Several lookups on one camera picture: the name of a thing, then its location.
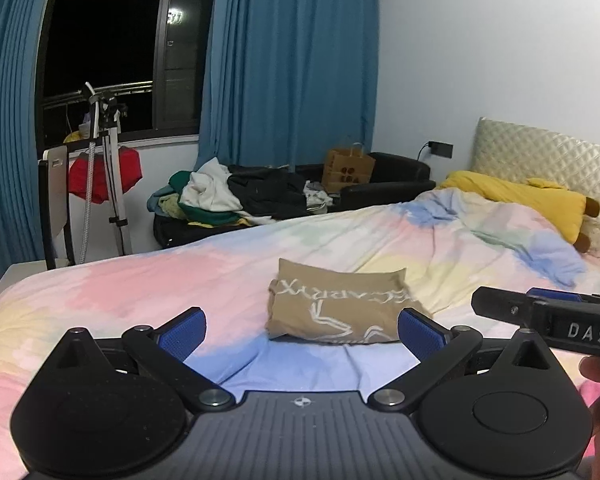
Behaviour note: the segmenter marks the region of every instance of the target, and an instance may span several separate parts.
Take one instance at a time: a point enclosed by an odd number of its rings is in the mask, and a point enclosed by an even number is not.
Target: paper shopping bag
[[[343,187],[368,184],[375,159],[365,155],[361,146],[332,148],[327,152],[322,172],[322,186],[327,193],[337,193]]]

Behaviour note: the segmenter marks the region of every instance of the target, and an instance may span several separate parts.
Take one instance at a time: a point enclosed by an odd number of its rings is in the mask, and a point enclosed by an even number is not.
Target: black leather sofa
[[[330,212],[409,202],[420,193],[436,187],[436,183],[429,179],[430,168],[424,162],[389,153],[373,152],[369,155],[376,160],[369,183],[343,188],[339,203],[330,208]],[[312,182],[320,182],[323,169],[322,164],[307,164],[296,166],[296,173]]]

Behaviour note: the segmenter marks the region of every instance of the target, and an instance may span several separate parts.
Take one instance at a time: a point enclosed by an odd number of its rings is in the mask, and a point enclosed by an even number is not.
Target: gray grip surface
[[[476,480],[427,447],[411,419],[358,392],[249,392],[201,415],[181,446],[128,480]],[[574,474],[558,477],[576,480]],[[33,475],[31,480],[46,479]]]

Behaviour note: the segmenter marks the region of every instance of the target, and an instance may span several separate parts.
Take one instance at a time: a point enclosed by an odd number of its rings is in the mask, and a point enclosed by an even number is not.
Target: window
[[[120,140],[196,134],[212,5],[213,0],[50,0],[36,73],[39,151],[80,129],[88,113],[78,94],[85,81],[127,104]]]

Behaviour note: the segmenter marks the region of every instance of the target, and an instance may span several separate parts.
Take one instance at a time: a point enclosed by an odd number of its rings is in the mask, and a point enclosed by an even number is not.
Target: blue curtain
[[[43,258],[34,82],[46,0],[0,0],[0,275]]]
[[[196,164],[310,164],[370,147],[378,0],[215,0]]]

